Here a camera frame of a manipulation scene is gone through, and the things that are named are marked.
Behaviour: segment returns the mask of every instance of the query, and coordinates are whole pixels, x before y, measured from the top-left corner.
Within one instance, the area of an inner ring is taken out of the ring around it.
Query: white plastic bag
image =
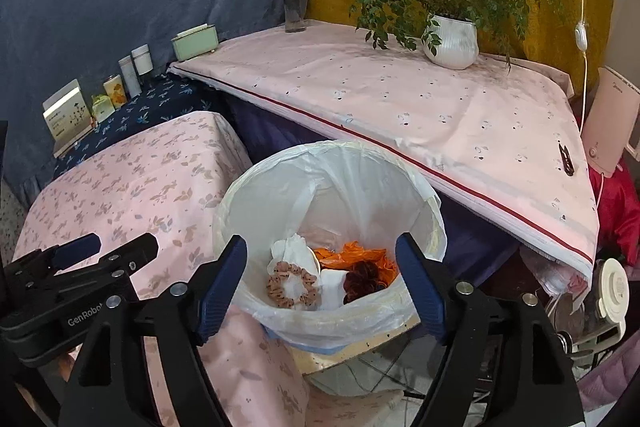
[[[399,328],[415,314],[398,276],[389,288],[334,311],[276,308],[267,296],[271,245],[299,233],[311,248],[341,250],[359,241],[386,248],[395,258],[396,238],[411,232],[425,257],[444,257],[440,200],[413,166],[365,142],[300,145],[254,165],[238,178],[218,206],[214,249],[241,235],[248,261],[234,302],[291,344],[335,349]]]

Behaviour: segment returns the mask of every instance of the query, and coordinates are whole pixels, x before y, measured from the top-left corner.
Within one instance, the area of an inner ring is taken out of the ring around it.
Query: blue gripper pad
[[[403,233],[396,240],[396,262],[421,323],[439,342],[446,336],[444,302],[422,265],[422,252],[411,235]]]
[[[97,254],[100,247],[100,238],[95,233],[88,233],[58,247],[56,253],[53,254],[52,265],[58,270],[66,270]]]
[[[220,264],[220,269],[200,304],[197,333],[203,342],[218,333],[246,267],[244,239],[234,235],[216,263]]]

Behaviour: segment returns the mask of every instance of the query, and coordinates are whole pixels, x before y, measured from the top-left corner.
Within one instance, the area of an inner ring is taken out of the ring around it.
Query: plant pot
[[[305,25],[306,0],[284,0],[284,31],[302,32]]]
[[[442,44],[433,55],[425,44],[424,54],[434,64],[449,70],[464,70],[478,58],[478,32],[472,22],[457,21],[436,15],[433,17],[440,26],[429,28],[440,37]]]

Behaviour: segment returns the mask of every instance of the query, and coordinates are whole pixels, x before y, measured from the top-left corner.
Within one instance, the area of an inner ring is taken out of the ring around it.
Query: red trim
[[[236,89],[238,91],[245,92],[247,94],[250,94],[251,96],[256,96],[257,98],[261,98],[262,100],[266,100],[267,102],[274,103],[276,105],[279,105],[280,107],[284,107],[286,109],[292,110],[293,112],[296,112],[296,113],[299,113],[299,114],[303,114],[304,116],[312,118],[313,120],[318,120],[319,122],[324,123],[325,125],[328,125],[330,127],[334,127],[335,129],[338,129],[340,131],[345,131],[345,132],[347,132],[349,134],[353,134],[353,136],[357,136],[360,139],[372,142],[372,143],[376,144],[379,147],[382,147],[382,148],[387,149],[388,151],[390,151],[390,152],[392,152],[394,154],[397,154],[398,156],[400,156],[404,160],[408,161],[409,163],[412,163],[415,166],[419,167],[420,169],[423,169],[423,170],[427,171],[429,174],[442,179],[443,181],[447,182],[450,185],[453,185],[456,188],[459,188],[460,190],[463,190],[467,194],[471,194],[472,196],[475,196],[476,198],[480,198],[481,200],[484,200],[487,203],[492,204],[493,206],[496,206],[497,208],[500,208],[500,210],[502,210],[503,212],[506,212],[507,214],[511,214],[511,216],[516,217],[517,219],[521,220],[523,223],[526,223],[532,229],[535,229],[535,230],[538,230],[539,232],[542,232],[547,237],[549,237],[549,238],[553,239],[554,241],[556,241],[556,243],[560,244],[562,247],[565,247],[567,250],[571,250],[571,251],[577,253],[578,255],[580,255],[581,257],[584,257],[587,261],[589,261],[589,263],[593,263],[593,259],[589,255],[585,254],[584,252],[578,250],[575,247],[572,247],[571,245],[569,245],[568,243],[564,242],[562,239],[560,239],[559,237],[555,236],[554,234],[552,234],[548,230],[545,230],[542,227],[540,227],[540,225],[537,225],[536,223],[534,223],[532,220],[527,219],[524,216],[521,216],[520,214],[518,214],[514,210],[511,210],[508,206],[505,206],[505,205],[499,203],[498,201],[494,201],[491,198],[485,196],[484,194],[481,194],[480,192],[477,192],[476,190],[473,190],[472,188],[465,187],[465,185],[462,185],[462,184],[458,183],[457,181],[446,177],[441,172],[437,172],[437,171],[434,171],[433,169],[428,168],[426,165],[422,165],[420,162],[414,160],[413,158],[409,158],[409,156],[402,154],[401,152],[393,149],[392,147],[390,147],[390,146],[388,146],[386,144],[380,143],[379,141],[374,140],[372,138],[369,138],[368,136],[364,136],[363,134],[360,134],[360,133],[358,133],[356,131],[352,131],[350,129],[346,129],[341,125],[338,125],[338,124],[335,124],[335,123],[330,122],[328,120],[325,120],[324,118],[320,118],[319,116],[311,114],[311,113],[309,113],[309,112],[307,112],[305,110],[298,109],[298,108],[295,108],[295,107],[291,107],[290,105],[287,105],[286,103],[279,102],[278,100],[272,100],[272,99],[268,98],[267,96],[263,96],[261,94],[257,94],[255,92],[249,91],[248,89],[243,89],[242,87],[234,86],[233,84],[229,84],[228,82],[223,82],[222,80],[219,80],[219,79],[216,79],[216,78],[212,78],[210,76],[207,76],[206,74],[195,73],[194,71],[182,70],[180,68],[177,68],[176,66],[174,66],[174,68],[176,70],[183,71],[186,74],[197,74],[199,76],[203,76],[204,78],[208,78],[209,80],[213,80],[214,82],[218,82],[220,84],[224,84],[225,86],[231,87],[232,89]]]

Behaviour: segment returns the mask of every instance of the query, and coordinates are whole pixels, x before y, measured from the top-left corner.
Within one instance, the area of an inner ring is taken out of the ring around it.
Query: dark blue floral fabric
[[[225,107],[219,94],[201,82],[188,82],[171,73],[156,77],[151,89],[129,100],[61,156],[56,161],[53,179],[110,145],[159,123],[193,111],[213,111],[225,116]]]

